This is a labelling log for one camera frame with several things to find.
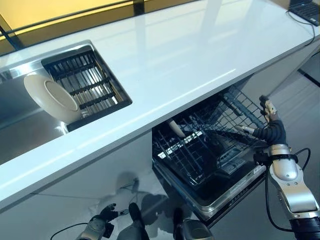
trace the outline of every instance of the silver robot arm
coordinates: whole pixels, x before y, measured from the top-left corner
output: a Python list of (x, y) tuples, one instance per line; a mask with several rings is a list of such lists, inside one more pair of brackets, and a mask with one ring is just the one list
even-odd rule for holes
[(269, 145), (268, 176), (278, 190), (285, 213), (298, 240), (320, 239), (320, 208), (304, 182), (303, 169), (298, 158), (291, 154), (286, 142), (286, 131), (277, 109), (265, 96), (261, 96), (261, 113), (268, 122), (267, 128), (238, 125), (236, 129), (265, 140)]

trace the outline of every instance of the kitchen counter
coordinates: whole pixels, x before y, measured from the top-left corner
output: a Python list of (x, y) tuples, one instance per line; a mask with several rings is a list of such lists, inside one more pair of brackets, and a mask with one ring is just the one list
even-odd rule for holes
[[(320, 28), (314, 29), (319, 43)], [(0, 57), (4, 67), (90, 40), (132, 99), (129, 106), (0, 165), (0, 209), (298, 51), (312, 37), (309, 25), (267, 0), (200, 0)]]

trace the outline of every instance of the dishwasher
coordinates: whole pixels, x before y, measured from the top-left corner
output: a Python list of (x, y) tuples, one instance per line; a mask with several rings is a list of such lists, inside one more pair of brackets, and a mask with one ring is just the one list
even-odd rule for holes
[(231, 85), (152, 129), (154, 168), (209, 226), (260, 184), (266, 171), (252, 154), (266, 143), (235, 125), (264, 128), (267, 122)]

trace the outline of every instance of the wire rack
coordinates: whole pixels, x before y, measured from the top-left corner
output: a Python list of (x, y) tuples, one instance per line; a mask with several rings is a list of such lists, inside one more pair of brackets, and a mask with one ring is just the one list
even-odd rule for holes
[(266, 125), (258, 106), (235, 86), (173, 119), (186, 137), (177, 136), (166, 122), (158, 125), (152, 131), (153, 158), (173, 169), (192, 186), (205, 182), (225, 164), (234, 161), (241, 151), (257, 142), (234, 129), (235, 125), (252, 128)]
[(42, 61), (53, 80), (66, 89), (77, 102), (85, 119), (77, 124), (72, 123), (72, 130), (131, 103), (100, 58), (92, 49), (86, 47), (76, 54), (62, 54)]

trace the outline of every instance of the dish drying rack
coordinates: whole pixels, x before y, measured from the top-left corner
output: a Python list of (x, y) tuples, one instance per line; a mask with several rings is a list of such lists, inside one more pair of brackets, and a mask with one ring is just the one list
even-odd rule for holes
[(260, 109), (234, 85), (173, 117), (185, 138), (164, 122), (152, 130), (152, 154), (193, 187), (232, 165), (230, 175), (245, 161), (236, 156), (259, 141), (238, 132), (236, 125), (264, 128)]
[(132, 103), (109, 67), (89, 45), (46, 58), (41, 63), (81, 110), (82, 119), (69, 124), (69, 131)]

